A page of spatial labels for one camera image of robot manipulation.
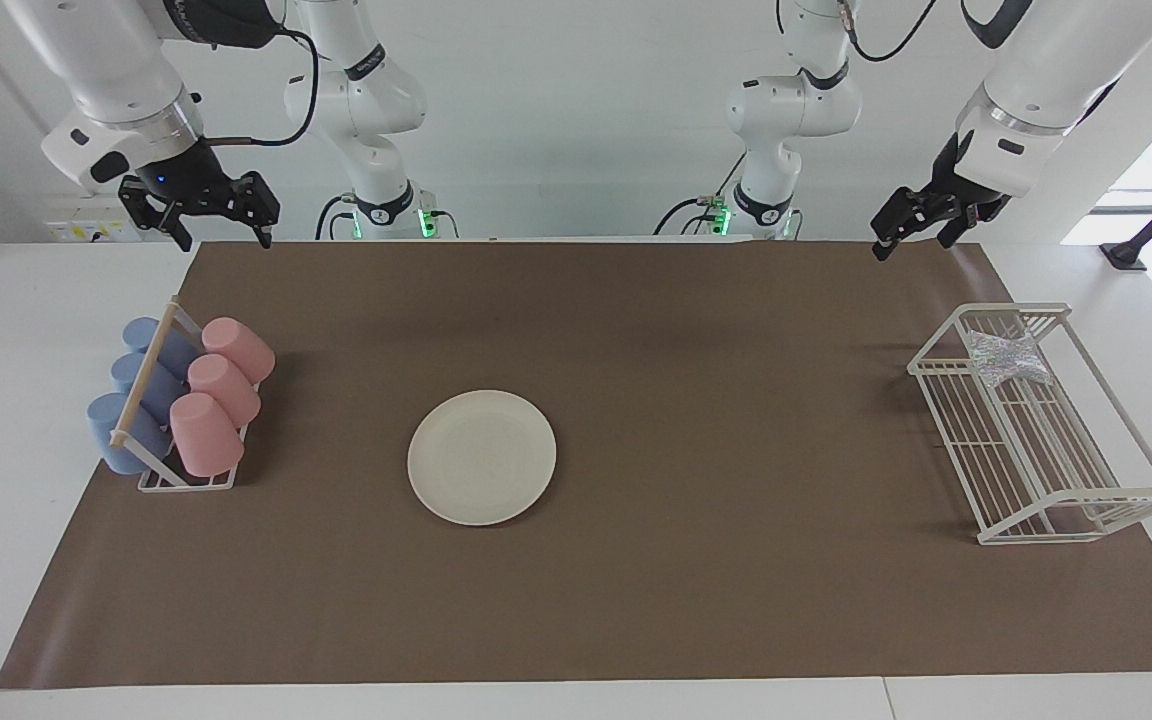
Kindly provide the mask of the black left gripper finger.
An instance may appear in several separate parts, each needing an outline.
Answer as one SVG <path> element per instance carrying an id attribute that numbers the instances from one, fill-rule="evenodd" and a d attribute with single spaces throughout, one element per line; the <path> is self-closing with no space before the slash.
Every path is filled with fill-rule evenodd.
<path id="1" fill-rule="evenodd" d="M 952 249 L 963 234 L 973 228 L 978 222 L 977 205 L 963 205 L 956 209 L 954 217 L 946 220 L 943 227 L 937 233 L 937 241 L 942 249 Z"/>
<path id="2" fill-rule="evenodd" d="M 941 222 L 942 204 L 929 194 L 895 190 L 870 219 L 874 243 L 870 247 L 878 262 L 886 262 L 902 241 Z"/>

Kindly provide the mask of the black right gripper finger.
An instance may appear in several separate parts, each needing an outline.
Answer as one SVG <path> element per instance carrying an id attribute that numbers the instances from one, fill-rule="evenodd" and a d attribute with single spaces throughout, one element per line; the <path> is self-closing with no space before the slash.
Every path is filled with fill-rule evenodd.
<path id="1" fill-rule="evenodd" d="M 268 182 L 257 172 L 247 172 L 229 184 L 227 218 L 247 225 L 262 249 L 273 247 L 273 229 L 282 213 L 282 205 L 271 191 Z"/>
<path id="2" fill-rule="evenodd" d="M 192 249 L 192 234 L 180 220 L 180 210 L 174 202 L 164 209 L 156 209 L 147 184 L 137 176 L 123 176 L 119 183 L 118 197 L 123 209 L 142 232 L 157 232 L 172 238 L 182 251 Z"/>

